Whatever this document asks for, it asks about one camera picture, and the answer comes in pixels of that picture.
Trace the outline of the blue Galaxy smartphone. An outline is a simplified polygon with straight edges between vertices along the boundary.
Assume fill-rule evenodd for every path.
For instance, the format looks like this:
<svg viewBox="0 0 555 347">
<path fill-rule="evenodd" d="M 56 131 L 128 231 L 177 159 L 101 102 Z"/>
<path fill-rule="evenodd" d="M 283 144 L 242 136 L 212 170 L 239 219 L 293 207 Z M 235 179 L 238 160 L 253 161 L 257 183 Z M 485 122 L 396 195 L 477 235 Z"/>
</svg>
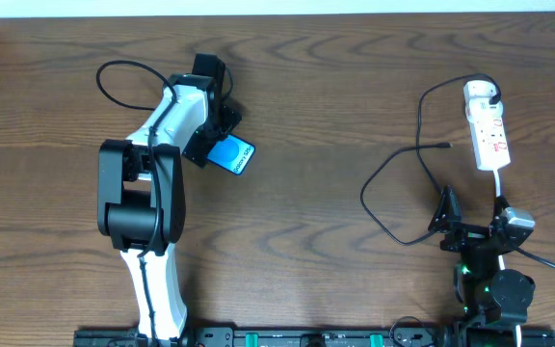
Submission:
<svg viewBox="0 0 555 347">
<path fill-rule="evenodd" d="M 241 175 L 254 154 L 254 145 L 230 134 L 214 145 L 207 159 L 232 174 Z"/>
</svg>

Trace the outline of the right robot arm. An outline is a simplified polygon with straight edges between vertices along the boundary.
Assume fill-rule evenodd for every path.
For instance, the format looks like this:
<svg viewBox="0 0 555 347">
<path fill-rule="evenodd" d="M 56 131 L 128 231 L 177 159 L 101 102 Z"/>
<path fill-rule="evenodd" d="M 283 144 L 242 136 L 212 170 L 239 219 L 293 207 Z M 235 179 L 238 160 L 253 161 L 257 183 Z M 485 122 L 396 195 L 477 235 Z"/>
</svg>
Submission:
<svg viewBox="0 0 555 347">
<path fill-rule="evenodd" d="M 516 328 L 527 322 L 536 285 L 531 277 L 507 268 L 501 256 L 515 251 L 534 227 L 534 217 L 510 206 L 504 196 L 494 199 L 488 226 L 467 224 L 453 189 L 442 189 L 428 230 L 444 235 L 442 250 L 460 255 L 454 290 L 465 308 L 464 317 L 447 329 L 447 346 L 521 343 Z"/>
</svg>

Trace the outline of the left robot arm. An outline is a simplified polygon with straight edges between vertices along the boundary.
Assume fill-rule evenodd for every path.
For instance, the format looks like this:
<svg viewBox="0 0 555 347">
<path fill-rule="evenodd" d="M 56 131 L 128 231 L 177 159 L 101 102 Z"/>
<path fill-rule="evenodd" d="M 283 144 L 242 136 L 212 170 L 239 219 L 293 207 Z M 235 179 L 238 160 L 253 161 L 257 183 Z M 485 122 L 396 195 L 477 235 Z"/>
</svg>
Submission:
<svg viewBox="0 0 555 347">
<path fill-rule="evenodd" d="M 181 339 L 188 317 L 175 263 L 186 218 L 182 161 L 200 167 L 240 161 L 231 132 L 241 117 L 224 87 L 229 74 L 166 79 L 148 119 L 125 139 L 105 141 L 98 153 L 98 229 L 128 268 L 138 335 L 153 345 Z"/>
</svg>

